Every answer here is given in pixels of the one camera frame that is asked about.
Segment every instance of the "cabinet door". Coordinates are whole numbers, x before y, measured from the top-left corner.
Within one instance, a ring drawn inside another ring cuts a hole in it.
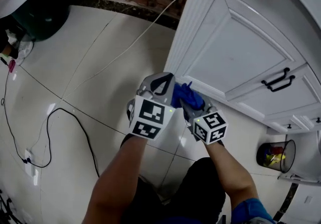
[[[204,94],[230,100],[304,63],[260,13],[240,0],[214,0],[175,75]]]
[[[272,88],[277,89],[289,84],[290,76],[295,76],[295,79],[284,89],[272,92],[262,85],[231,102],[256,115],[259,120],[278,119],[320,108],[321,85],[307,64],[288,73],[285,80]]]

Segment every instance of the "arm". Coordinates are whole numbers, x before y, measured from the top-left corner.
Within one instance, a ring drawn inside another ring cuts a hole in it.
[[[122,145],[93,189],[83,224],[120,223],[135,196],[146,143],[147,139],[132,137]]]
[[[206,145],[214,162],[220,182],[231,199],[232,210],[241,202],[257,198],[250,173],[219,143]]]

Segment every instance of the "power cord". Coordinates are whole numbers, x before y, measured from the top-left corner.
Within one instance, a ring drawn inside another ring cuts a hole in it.
[[[89,146],[89,149],[90,149],[90,153],[92,155],[92,158],[93,158],[93,161],[94,161],[94,165],[95,165],[95,170],[96,170],[96,173],[97,173],[97,176],[99,177],[99,172],[98,172],[98,169],[97,169],[97,164],[96,164],[96,160],[95,160],[95,156],[94,156],[94,152],[92,150],[92,147],[91,147],[91,144],[90,144],[90,141],[89,141],[89,137],[88,137],[88,134],[87,132],[85,131],[85,129],[83,128],[83,126],[81,125],[79,119],[72,113],[68,112],[67,110],[63,109],[63,108],[57,108],[55,109],[54,111],[52,111],[48,117],[47,117],[47,136],[48,136],[48,143],[49,143],[49,154],[50,154],[50,159],[49,159],[49,162],[44,165],[44,166],[39,166],[33,162],[31,162],[30,158],[27,158],[27,159],[24,159],[20,156],[19,152],[18,152],[18,149],[17,149],[17,145],[16,145],[16,138],[15,136],[13,135],[12,133],[12,130],[11,130],[11,127],[10,127],[10,124],[9,124],[9,121],[8,121],[8,116],[7,116],[7,109],[6,109],[6,94],[7,94],[7,83],[8,83],[8,78],[9,78],[9,74],[10,72],[8,72],[8,75],[7,75],[7,79],[6,79],[6,86],[5,86],[5,95],[4,97],[1,99],[1,105],[4,107],[5,109],[5,116],[6,116],[6,120],[7,120],[7,124],[8,124],[8,127],[9,127],[9,130],[10,130],[10,133],[14,139],[14,144],[15,144],[15,148],[16,148],[16,152],[17,152],[17,155],[19,156],[19,158],[23,161],[23,163],[25,164],[28,164],[30,163],[31,165],[34,165],[38,168],[46,168],[50,163],[51,163],[51,159],[52,159],[52,153],[51,153],[51,141],[50,141],[50,136],[49,136],[49,118],[50,116],[55,113],[56,111],[58,110],[63,110],[64,112],[70,114],[72,117],[74,117],[76,119],[76,121],[78,122],[79,126],[81,127],[82,131],[84,132],[85,136],[86,136],[86,139],[87,139],[87,142],[88,142],[88,146]]]
[[[74,90],[72,90],[68,95],[66,95],[65,97],[63,97],[63,98],[59,101],[59,103],[62,102],[63,100],[65,100],[68,96],[70,96],[70,95],[71,95],[74,91],[76,91],[82,84],[84,84],[84,83],[87,82],[88,80],[92,79],[93,77],[99,75],[102,71],[104,71],[106,68],[108,68],[114,61],[116,61],[119,57],[121,57],[124,53],[126,53],[126,52],[151,28],[151,26],[161,17],[161,15],[162,15],[174,2],[176,2],[176,1],[177,1],[177,0],[173,0],[173,1],[158,15],[158,17],[153,21],[153,23],[151,23],[151,24],[149,25],[149,27],[148,27],[143,33],[141,33],[141,34],[132,42],[132,44],[131,44],[129,47],[127,47],[127,49],[126,49],[125,51],[123,51],[121,54],[119,54],[117,57],[115,57],[115,58],[114,58],[112,61],[110,61],[105,67],[103,67],[101,70],[99,70],[98,72],[96,72],[94,75],[92,75],[91,77],[89,77],[89,78],[85,79],[84,81],[82,81],[79,85],[76,86],[76,88],[75,88]],[[23,163],[25,163],[25,164],[30,163],[30,164],[38,167],[38,168],[46,168],[46,167],[51,163],[52,155],[51,155],[50,136],[49,136],[49,131],[48,131],[48,122],[49,122],[49,117],[50,117],[54,112],[56,112],[57,110],[60,109],[60,110],[65,111],[66,113],[72,115],[72,116],[77,120],[77,122],[79,123],[81,129],[82,129],[83,132],[85,133],[86,138],[87,138],[87,142],[88,142],[88,146],[89,146],[89,149],[90,149],[90,152],[91,152],[93,161],[94,161],[95,170],[96,170],[97,176],[99,177],[99,173],[98,173],[98,169],[97,169],[97,165],[96,165],[96,161],[95,161],[95,156],[94,156],[94,153],[93,153],[93,151],[92,151],[92,148],[91,148],[91,145],[90,145],[90,141],[89,141],[89,138],[88,138],[88,135],[87,135],[86,131],[85,131],[84,128],[82,127],[82,125],[81,125],[81,123],[79,122],[78,118],[77,118],[75,115],[73,115],[72,113],[66,111],[66,110],[63,109],[63,108],[57,108],[57,109],[55,109],[55,107],[53,108],[53,111],[44,119],[44,121],[43,121],[42,124],[41,124],[38,140],[32,145],[32,147],[33,147],[33,146],[39,141],[42,126],[43,126],[44,122],[47,120],[47,135],[48,135],[49,153],[50,153],[50,160],[49,160],[49,162],[48,162],[46,165],[44,165],[44,166],[39,166],[39,165],[37,165],[37,164],[32,163],[31,160],[30,160],[30,158],[24,159],[24,158],[22,158],[22,157],[20,156],[20,154],[19,154],[19,152],[18,152],[18,149],[17,149],[17,145],[16,145],[16,139],[15,139],[15,137],[14,137],[12,131],[11,131],[11,127],[10,127],[10,125],[9,125],[8,116],[7,116],[7,111],[6,111],[6,105],[5,105],[5,98],[6,98],[6,93],[7,93],[7,82],[8,82],[9,73],[10,73],[10,72],[8,72],[8,75],[7,75],[6,87],[5,87],[5,95],[4,95],[4,97],[1,99],[1,105],[2,105],[2,106],[4,107],[4,109],[5,109],[5,115],[6,115],[6,119],[7,119],[7,124],[8,124],[9,130],[10,130],[10,133],[11,133],[13,139],[14,139],[14,144],[15,144],[16,152],[17,152],[18,156],[20,157],[20,159],[23,161]]]

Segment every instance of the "blue cloth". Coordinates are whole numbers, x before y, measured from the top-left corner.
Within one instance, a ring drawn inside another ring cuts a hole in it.
[[[199,110],[203,106],[204,101],[202,97],[195,91],[191,90],[191,84],[192,82],[188,85],[184,83],[181,86],[177,83],[175,84],[171,103],[172,107],[182,108],[180,99],[189,104],[194,110]]]
[[[243,223],[255,217],[261,217],[274,223],[259,199],[251,198],[241,202],[232,211],[231,224]]]
[[[272,217],[266,212],[263,204],[259,199],[251,198],[241,202],[232,211],[231,224],[240,224],[247,222],[255,217],[261,217],[275,223]],[[169,217],[158,221],[156,224],[202,224],[196,219],[186,217]]]

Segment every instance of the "drawer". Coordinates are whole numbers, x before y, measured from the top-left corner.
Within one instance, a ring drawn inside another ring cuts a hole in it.
[[[310,130],[321,130],[321,108],[297,115]]]
[[[297,116],[268,120],[264,123],[282,134],[294,134],[309,131],[306,124]]]

